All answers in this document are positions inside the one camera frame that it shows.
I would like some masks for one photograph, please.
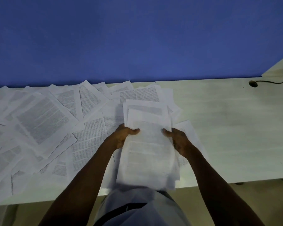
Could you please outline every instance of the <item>left hand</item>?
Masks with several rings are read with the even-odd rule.
[[[121,124],[110,136],[107,137],[107,142],[112,145],[113,150],[123,147],[125,139],[128,135],[136,135],[140,129],[131,129]]]

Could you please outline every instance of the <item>hand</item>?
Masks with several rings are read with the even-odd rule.
[[[128,135],[136,135],[140,132],[140,129],[131,129],[125,127],[124,124],[121,124],[109,137],[107,141],[112,144],[113,150],[123,147],[125,139]]]
[[[178,129],[172,128],[172,132],[162,129],[162,132],[166,137],[172,137],[174,148],[185,158],[188,156],[189,151],[195,148],[186,134]]]

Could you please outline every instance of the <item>black belt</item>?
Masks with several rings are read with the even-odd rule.
[[[105,224],[108,220],[121,215],[122,213],[125,213],[132,209],[141,209],[144,207],[147,203],[128,203],[125,204],[117,209],[112,210],[111,212],[106,213],[104,216],[99,218],[95,223],[94,226],[99,226]]]

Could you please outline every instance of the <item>floor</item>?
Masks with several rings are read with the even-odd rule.
[[[242,186],[231,184],[258,214],[266,226],[283,226],[283,181],[269,180],[247,182]],[[201,198],[198,187],[181,188],[169,192],[182,208],[193,226],[214,225]],[[103,197],[98,197],[91,212],[88,226],[93,219]],[[52,202],[21,204],[18,207],[13,226],[37,226]]]

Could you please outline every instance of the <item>desk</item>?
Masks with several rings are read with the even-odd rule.
[[[174,101],[183,109],[179,122],[191,121],[210,164],[228,183],[283,178],[283,84],[259,83],[253,88],[250,80],[283,81],[271,77],[157,82],[173,88]],[[189,165],[180,176],[177,188],[197,186]],[[63,190],[28,189],[2,205],[54,200]],[[99,196],[108,192],[101,189]]]

